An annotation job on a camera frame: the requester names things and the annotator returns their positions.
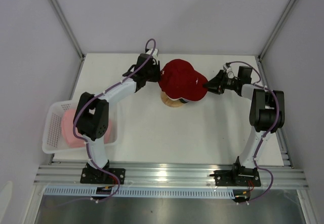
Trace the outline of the red LA baseball cap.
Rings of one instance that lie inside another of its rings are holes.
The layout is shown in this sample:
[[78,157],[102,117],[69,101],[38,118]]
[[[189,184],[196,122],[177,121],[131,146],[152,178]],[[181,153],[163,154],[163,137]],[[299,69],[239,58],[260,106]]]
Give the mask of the red LA baseball cap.
[[158,84],[171,100],[200,101],[208,92],[204,87],[207,82],[188,61],[174,59],[161,70]]

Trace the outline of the white baseball cap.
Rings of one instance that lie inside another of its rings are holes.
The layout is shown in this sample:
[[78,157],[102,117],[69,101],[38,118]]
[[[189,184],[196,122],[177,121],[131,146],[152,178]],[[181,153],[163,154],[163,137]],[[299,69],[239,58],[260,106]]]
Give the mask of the white baseball cap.
[[184,99],[184,98],[178,98],[178,99],[173,99],[174,102],[182,103],[182,104],[187,104],[189,100]]

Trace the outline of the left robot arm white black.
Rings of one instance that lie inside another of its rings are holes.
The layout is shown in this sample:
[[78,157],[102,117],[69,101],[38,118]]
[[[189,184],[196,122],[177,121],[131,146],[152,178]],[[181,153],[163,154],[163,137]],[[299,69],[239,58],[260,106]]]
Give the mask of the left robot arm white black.
[[73,135],[81,139],[88,155],[88,165],[93,168],[92,179],[105,183],[109,179],[108,157],[104,135],[109,126],[110,109],[121,100],[138,92],[148,82],[160,79],[160,62],[156,50],[148,50],[138,56],[136,64],[122,75],[119,82],[95,95],[83,93],[78,101],[73,119]]

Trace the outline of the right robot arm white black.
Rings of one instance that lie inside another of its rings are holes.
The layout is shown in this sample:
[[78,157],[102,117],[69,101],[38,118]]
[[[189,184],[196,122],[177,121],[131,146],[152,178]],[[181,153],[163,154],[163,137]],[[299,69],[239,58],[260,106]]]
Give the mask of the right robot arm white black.
[[270,90],[252,82],[255,69],[243,62],[235,76],[230,76],[231,63],[223,66],[217,75],[204,84],[211,93],[221,95],[231,90],[250,100],[251,131],[243,152],[232,164],[231,170],[216,170],[212,174],[217,186],[260,186],[258,162],[266,142],[285,122],[285,96],[282,91]]

